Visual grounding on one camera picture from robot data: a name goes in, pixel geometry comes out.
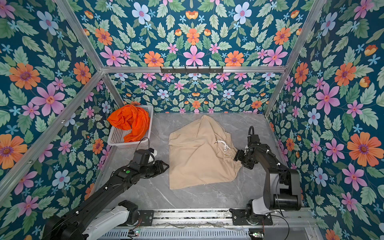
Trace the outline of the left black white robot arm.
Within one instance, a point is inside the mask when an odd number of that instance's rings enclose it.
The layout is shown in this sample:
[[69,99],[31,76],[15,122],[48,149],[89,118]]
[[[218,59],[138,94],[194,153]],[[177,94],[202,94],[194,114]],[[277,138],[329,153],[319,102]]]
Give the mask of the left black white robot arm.
[[154,178],[164,173],[169,165],[155,159],[152,148],[136,150],[133,159],[115,170],[110,179],[87,200],[63,216],[47,219],[43,240],[87,240],[91,222],[116,197],[135,185],[140,179]]

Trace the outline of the beige drawstring shorts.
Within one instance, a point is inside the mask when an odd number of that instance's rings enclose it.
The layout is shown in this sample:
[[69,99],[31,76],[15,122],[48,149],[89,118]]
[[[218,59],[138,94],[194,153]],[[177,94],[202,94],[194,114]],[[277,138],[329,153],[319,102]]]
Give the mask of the beige drawstring shorts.
[[169,148],[172,190],[231,182],[242,167],[231,134],[209,116],[172,132]]

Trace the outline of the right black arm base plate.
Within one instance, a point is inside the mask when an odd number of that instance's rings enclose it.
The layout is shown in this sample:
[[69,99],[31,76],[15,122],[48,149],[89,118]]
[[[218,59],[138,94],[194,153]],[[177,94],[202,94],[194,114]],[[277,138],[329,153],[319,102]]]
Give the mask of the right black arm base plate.
[[250,210],[229,209],[234,226],[272,226],[271,215],[256,215]]

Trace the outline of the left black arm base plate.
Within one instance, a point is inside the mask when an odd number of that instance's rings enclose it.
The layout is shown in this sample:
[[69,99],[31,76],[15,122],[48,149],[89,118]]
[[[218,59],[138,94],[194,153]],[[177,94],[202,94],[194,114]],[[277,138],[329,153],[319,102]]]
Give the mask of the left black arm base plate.
[[153,210],[134,210],[129,213],[128,219],[125,222],[126,226],[151,226],[154,220],[155,211]]

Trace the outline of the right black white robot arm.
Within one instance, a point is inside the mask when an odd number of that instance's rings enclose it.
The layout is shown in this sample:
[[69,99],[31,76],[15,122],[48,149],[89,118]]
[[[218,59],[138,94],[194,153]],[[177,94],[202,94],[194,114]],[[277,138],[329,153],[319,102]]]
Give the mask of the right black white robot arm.
[[252,225],[265,222],[273,211],[299,211],[302,208],[300,176],[282,164],[259,136],[248,134],[247,146],[238,150],[234,161],[252,170],[261,164],[266,175],[263,195],[246,206],[246,220]]

